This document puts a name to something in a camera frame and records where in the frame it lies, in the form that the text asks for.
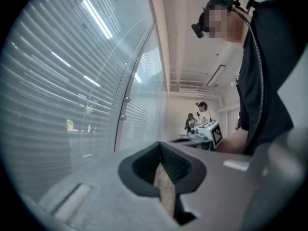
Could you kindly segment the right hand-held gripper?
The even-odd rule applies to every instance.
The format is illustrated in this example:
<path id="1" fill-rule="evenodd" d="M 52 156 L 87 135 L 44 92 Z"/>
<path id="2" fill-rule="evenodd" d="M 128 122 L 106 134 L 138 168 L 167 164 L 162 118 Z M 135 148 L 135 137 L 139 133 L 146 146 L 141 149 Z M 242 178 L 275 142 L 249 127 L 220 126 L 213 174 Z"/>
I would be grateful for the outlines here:
<path id="1" fill-rule="evenodd" d="M 194 127 L 191 129 L 188 137 L 205 143 L 206 149 L 209 151 L 215 151 L 223 138 L 219 122 L 208 122 Z M 191 145 L 193 142 L 189 138 L 178 138 L 170 142 Z"/>

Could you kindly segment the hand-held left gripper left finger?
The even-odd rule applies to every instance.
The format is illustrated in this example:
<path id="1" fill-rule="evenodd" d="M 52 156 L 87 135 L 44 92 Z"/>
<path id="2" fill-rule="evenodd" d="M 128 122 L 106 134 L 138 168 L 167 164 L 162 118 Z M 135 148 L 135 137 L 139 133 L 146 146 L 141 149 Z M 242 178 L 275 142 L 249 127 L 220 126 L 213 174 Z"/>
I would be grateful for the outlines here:
<path id="1" fill-rule="evenodd" d="M 154 187 L 160 143 L 124 150 L 53 185 L 39 204 L 73 231 L 176 231 Z"/>

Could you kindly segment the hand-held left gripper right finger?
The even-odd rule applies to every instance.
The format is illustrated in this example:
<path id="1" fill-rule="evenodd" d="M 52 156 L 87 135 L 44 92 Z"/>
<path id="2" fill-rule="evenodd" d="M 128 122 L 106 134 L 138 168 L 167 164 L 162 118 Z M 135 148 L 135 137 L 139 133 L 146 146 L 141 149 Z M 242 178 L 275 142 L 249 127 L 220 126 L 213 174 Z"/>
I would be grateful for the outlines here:
<path id="1" fill-rule="evenodd" d="M 191 168 L 175 184 L 176 218 L 164 215 L 160 231 L 244 231 L 246 210 L 259 186 L 259 153 L 246 156 L 180 143 L 160 145 Z"/>

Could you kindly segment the frosted striped glass wall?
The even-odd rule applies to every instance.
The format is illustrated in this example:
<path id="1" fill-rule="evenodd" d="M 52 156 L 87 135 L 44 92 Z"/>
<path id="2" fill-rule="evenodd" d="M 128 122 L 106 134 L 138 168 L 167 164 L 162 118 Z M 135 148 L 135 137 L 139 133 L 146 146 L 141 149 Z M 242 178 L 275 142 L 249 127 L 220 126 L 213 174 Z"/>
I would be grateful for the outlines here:
<path id="1" fill-rule="evenodd" d="M 30 0 L 0 52 L 0 143 L 38 202 L 114 149 L 120 107 L 154 24 L 149 0 Z"/>

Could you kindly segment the person's right forearm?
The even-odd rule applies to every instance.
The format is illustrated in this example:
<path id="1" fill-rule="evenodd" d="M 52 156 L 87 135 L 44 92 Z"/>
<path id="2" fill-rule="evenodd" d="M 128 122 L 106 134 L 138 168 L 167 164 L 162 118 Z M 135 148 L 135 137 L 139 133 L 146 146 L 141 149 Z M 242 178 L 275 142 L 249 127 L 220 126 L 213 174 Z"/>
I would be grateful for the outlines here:
<path id="1" fill-rule="evenodd" d="M 246 146 L 248 131 L 237 129 L 232 135 L 221 140 L 216 152 L 228 154 L 240 154 Z"/>

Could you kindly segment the black framed ceiling light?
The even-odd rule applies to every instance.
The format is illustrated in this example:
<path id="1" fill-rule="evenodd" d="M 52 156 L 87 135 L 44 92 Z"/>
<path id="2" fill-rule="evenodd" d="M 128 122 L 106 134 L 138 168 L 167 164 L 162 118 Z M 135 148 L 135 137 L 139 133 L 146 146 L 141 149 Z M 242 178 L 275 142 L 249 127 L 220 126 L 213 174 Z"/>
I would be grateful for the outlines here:
<path id="1" fill-rule="evenodd" d="M 207 87 L 211 87 L 216 81 L 217 79 L 220 77 L 220 75 L 223 73 L 223 71 L 226 69 L 226 65 L 220 65 L 217 70 L 215 71 L 215 73 L 213 74 L 213 76 L 210 78 L 210 80 L 207 82 L 206 86 Z"/>

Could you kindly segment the person's black shirt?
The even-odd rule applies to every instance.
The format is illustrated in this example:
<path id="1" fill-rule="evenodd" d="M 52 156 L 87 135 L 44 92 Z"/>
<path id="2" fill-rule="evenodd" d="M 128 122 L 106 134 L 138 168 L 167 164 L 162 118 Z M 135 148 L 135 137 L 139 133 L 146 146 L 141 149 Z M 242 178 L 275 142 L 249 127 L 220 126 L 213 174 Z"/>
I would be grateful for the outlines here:
<path id="1" fill-rule="evenodd" d="M 291 15 L 281 1 L 261 3 L 250 26 L 238 79 L 240 127 L 248 131 L 246 155 L 293 127 L 278 89 L 301 55 Z"/>

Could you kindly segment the grey metal window frame post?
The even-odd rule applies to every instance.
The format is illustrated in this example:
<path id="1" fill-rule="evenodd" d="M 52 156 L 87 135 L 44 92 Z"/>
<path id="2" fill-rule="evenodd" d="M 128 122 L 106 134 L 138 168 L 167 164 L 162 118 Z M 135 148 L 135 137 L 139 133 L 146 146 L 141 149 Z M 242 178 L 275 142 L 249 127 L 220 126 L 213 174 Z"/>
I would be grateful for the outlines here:
<path id="1" fill-rule="evenodd" d="M 147 37 L 144 39 L 142 47 L 140 48 L 136 61 L 133 65 L 133 69 L 129 75 L 129 79 L 128 79 L 128 84 L 127 87 L 125 89 L 124 95 L 123 95 L 123 100 L 122 100 L 122 104 L 121 104 L 121 109 L 120 109 L 120 113 L 119 113 L 119 120 L 118 120 L 118 124 L 117 124 L 117 130 L 116 130 L 116 137 L 115 137 L 115 143 L 114 143 L 114 152 L 118 152 L 120 151 L 120 143 L 121 143 L 121 134 L 122 134 L 122 130 L 123 130 L 123 120 L 120 119 L 121 114 L 126 114 L 126 109 L 127 109 L 127 102 L 125 102 L 125 97 L 129 96 L 130 97 L 130 92 L 132 89 L 132 85 L 135 79 L 135 74 L 136 71 L 138 69 L 142 54 L 145 51 L 145 48 L 147 47 L 147 44 L 150 40 L 151 35 L 153 34 L 153 31 L 156 29 L 156 25 L 157 22 L 154 21 L 151 29 L 149 30 Z"/>

